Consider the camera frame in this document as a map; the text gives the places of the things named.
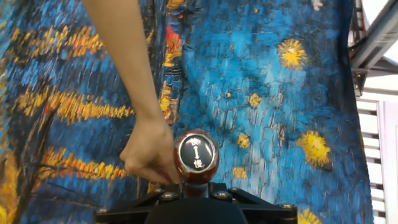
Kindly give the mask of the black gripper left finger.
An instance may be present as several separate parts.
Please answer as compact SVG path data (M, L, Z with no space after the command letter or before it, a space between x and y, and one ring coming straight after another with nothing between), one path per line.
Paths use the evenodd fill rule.
M93 212L94 223L144 223L150 211L160 203L180 199L182 186L165 185L131 202L123 202L116 208L99 208Z

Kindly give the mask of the person bare hand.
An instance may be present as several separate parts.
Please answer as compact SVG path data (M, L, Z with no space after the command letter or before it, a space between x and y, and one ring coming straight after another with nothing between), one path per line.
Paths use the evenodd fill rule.
M180 182L174 165L174 139L163 118L137 119L120 154L128 174L157 184Z

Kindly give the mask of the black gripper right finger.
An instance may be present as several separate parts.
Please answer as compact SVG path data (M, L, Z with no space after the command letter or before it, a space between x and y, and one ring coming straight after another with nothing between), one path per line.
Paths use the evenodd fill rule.
M231 187L226 184L210 182L207 187L208 198L226 202L237 208L234 212L232 208L227 208L227 214L238 215L244 218L246 223L266 223L266 224L297 224L297 206L291 203L272 204L249 192Z

